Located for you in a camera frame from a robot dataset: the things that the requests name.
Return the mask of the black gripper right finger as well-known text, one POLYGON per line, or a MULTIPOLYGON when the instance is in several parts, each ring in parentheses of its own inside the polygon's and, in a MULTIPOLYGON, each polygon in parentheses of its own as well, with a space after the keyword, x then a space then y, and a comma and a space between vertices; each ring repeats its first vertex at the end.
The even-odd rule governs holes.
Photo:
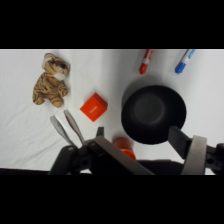
POLYGON ((203 175, 207 151, 207 139, 194 135, 189 138, 178 127, 169 129, 168 142, 184 160, 182 175, 203 175))

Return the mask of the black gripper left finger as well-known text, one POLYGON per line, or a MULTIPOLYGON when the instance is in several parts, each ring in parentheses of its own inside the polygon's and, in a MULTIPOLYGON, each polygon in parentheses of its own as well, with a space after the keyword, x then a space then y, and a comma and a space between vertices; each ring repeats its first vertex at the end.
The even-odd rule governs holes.
POLYGON ((99 127, 92 142, 95 156, 92 172, 95 175, 153 175, 153 172, 116 148, 104 137, 104 128, 99 127))

